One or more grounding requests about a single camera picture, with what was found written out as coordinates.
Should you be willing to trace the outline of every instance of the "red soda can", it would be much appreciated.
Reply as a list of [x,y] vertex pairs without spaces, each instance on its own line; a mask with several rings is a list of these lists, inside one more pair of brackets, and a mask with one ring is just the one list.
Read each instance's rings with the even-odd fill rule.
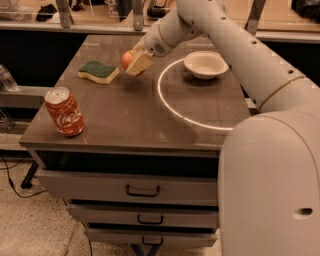
[[73,93],[65,87],[49,90],[45,105],[58,131],[65,136],[75,136],[82,132],[84,120]]

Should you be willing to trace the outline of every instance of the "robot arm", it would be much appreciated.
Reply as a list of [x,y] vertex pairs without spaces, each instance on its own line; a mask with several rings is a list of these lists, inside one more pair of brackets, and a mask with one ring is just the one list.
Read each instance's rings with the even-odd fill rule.
[[[182,41],[203,33],[208,35],[261,112],[285,110],[319,99],[319,92],[314,90],[317,86],[229,19],[221,1],[176,0],[176,5],[177,8],[158,20],[134,47],[149,56],[149,61],[139,61],[137,54],[127,69],[128,74],[137,75],[152,64],[152,56],[165,56]],[[130,67],[139,68],[130,73]],[[294,93],[290,101],[283,101],[279,96],[291,91]]]
[[181,41],[207,34],[262,112],[237,125],[221,151],[222,255],[318,255],[318,86],[230,20],[220,1],[176,4],[136,49],[149,57],[164,56]]

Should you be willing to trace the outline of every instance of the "white bowl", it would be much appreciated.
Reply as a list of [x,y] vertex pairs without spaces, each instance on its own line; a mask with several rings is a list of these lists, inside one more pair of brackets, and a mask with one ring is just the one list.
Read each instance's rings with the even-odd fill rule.
[[198,51],[184,58],[184,65],[199,79],[212,79],[225,73],[229,67],[219,53]]

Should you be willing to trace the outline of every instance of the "sponge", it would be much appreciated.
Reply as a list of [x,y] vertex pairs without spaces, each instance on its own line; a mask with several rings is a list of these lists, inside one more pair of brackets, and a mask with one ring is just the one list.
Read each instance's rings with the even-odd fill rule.
[[130,76],[139,75],[152,65],[153,61],[151,57],[152,54],[150,54],[147,50],[139,50],[133,55],[133,60],[129,64],[126,73]]
[[98,84],[110,84],[118,74],[117,67],[104,65],[99,61],[89,61],[78,71],[80,78],[87,78]]

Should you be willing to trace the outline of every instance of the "table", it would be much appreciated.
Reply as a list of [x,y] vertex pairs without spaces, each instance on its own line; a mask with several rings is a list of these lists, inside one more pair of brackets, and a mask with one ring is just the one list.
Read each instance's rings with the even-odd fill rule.
[[[204,81],[185,69],[186,54],[215,51],[205,36],[154,58],[140,77],[127,76],[119,60],[139,38],[89,35],[56,84],[77,98],[83,132],[64,137],[42,106],[20,143],[39,164],[42,184],[67,202],[90,240],[212,246],[219,152],[249,117],[247,104],[230,71]],[[118,66],[120,74],[110,85],[78,78],[90,60]]]

